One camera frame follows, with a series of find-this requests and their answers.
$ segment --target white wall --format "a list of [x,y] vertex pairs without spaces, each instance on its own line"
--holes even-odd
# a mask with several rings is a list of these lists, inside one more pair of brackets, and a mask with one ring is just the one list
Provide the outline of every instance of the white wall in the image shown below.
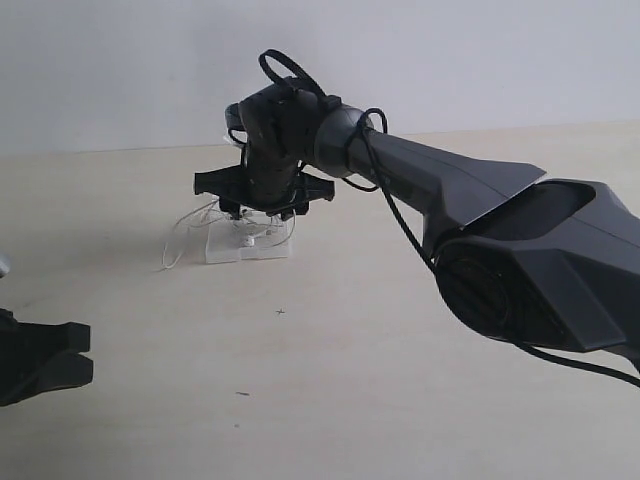
[[219,143],[269,47],[398,133],[639,118],[639,24],[637,0],[5,0],[0,153]]

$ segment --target robotic arm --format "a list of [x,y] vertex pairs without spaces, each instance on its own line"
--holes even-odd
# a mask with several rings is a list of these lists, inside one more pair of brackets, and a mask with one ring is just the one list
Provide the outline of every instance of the robotic arm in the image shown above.
[[[294,76],[277,75],[269,58]],[[640,221],[609,187],[542,181],[545,172],[533,165],[394,137],[380,110],[362,112],[325,94],[284,54],[268,50],[259,61],[272,84],[226,111],[229,134],[247,135],[240,165],[197,173],[196,194],[217,195],[230,213],[243,205],[286,219],[307,213],[312,200],[333,199],[333,182],[303,172],[305,165],[334,178],[359,174],[380,187],[445,303],[468,327],[541,358],[562,359],[536,347],[606,350],[640,369]],[[383,132],[373,128],[372,113],[383,117]],[[424,215],[421,245],[393,198]]]

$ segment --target black robotic arm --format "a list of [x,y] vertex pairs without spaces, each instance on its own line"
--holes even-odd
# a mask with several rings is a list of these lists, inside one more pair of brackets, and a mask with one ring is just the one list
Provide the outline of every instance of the black robotic arm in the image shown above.
[[[282,78],[267,63],[289,68]],[[477,160],[386,133],[366,112],[325,94],[275,50],[260,56],[273,84],[226,112],[229,133],[246,132],[240,165],[197,173],[196,194],[283,218],[311,200],[333,199],[333,183],[305,165],[379,186],[409,240],[436,276],[451,311],[476,332],[556,363],[640,381],[541,352],[607,350],[640,368],[640,221],[605,184],[541,180],[523,163]],[[383,118],[383,132],[369,117]],[[424,215],[421,245],[393,198]]]

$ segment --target white table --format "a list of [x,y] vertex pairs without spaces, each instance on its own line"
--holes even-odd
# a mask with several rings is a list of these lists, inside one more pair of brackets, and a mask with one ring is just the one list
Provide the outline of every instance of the white table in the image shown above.
[[[421,140],[604,180],[640,213],[640,122]],[[0,410],[0,478],[638,478],[640,392],[466,329],[380,194],[339,184],[299,218],[290,259],[205,266],[194,244],[159,271],[167,229],[203,201],[193,172],[236,161],[0,160],[0,305],[90,324],[95,360],[90,386]]]

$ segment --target table surface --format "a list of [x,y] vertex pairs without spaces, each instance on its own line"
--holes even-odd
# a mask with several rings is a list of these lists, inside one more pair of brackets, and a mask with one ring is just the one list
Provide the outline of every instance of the table surface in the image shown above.
[[[419,140],[602,180],[640,212],[640,122]],[[640,475],[640,392],[464,327],[380,194],[340,183],[298,219],[289,259],[203,265],[194,237],[160,271],[168,229],[203,203],[193,172],[236,161],[230,147],[0,160],[0,305],[90,324],[95,361],[91,385],[0,409],[3,479]]]

